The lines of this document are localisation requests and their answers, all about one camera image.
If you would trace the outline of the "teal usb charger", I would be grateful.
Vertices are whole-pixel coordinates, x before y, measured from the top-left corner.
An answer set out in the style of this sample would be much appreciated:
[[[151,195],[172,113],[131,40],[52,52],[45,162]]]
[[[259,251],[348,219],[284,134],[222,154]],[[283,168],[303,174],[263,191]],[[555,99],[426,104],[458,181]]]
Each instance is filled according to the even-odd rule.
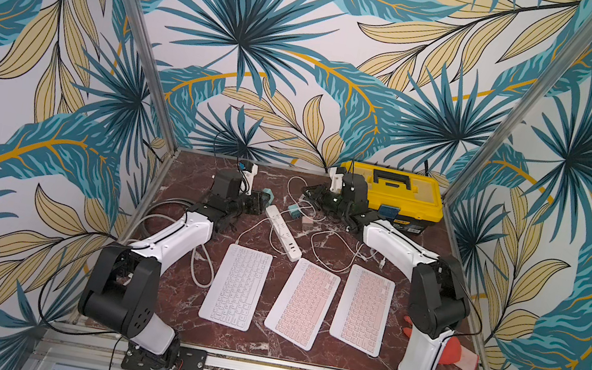
[[[272,204],[274,200],[274,194],[270,188],[264,188],[261,190],[262,197],[267,205]]]
[[[290,216],[290,218],[293,218],[294,220],[303,216],[300,206],[294,204],[288,207],[287,213]]]

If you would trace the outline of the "white power strip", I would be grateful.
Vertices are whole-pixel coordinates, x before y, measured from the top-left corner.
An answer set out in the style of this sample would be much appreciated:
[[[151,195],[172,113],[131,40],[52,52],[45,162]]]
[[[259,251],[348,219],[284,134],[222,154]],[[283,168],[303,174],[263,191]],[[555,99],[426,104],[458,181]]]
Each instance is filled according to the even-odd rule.
[[[265,209],[265,215],[272,226],[273,232],[277,235],[277,239],[280,241],[284,254],[292,262],[299,261],[303,256],[302,251],[286,224],[283,213],[276,205],[269,205]]]

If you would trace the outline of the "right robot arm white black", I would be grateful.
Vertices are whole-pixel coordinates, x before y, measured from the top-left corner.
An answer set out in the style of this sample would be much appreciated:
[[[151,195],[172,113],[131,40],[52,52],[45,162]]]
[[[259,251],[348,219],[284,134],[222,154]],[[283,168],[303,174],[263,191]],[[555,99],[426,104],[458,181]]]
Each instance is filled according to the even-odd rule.
[[[407,315],[412,334],[396,370],[435,370],[443,349],[470,313],[461,265],[408,238],[368,205],[369,184],[361,174],[335,174],[329,184],[303,188],[305,200],[345,223],[351,234],[377,251],[411,283]]]

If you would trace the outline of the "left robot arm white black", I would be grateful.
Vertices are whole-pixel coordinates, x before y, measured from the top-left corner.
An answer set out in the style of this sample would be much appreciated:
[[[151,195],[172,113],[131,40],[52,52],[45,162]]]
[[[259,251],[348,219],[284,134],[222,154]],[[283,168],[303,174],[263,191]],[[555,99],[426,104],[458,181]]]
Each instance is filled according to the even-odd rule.
[[[102,249],[78,303],[81,315],[127,339],[134,349],[173,364],[180,339],[155,311],[160,277],[240,215],[264,211],[270,197],[253,187],[255,165],[221,170],[210,192],[181,218],[141,241]]]

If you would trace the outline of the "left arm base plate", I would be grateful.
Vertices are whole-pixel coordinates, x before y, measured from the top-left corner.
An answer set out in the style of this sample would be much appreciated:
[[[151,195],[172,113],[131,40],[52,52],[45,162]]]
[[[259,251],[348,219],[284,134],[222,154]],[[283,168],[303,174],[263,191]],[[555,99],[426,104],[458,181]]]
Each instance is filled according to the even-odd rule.
[[[162,355],[157,355],[131,343],[121,362],[121,368],[123,370],[204,370],[207,356],[206,350],[179,347],[176,344]]]

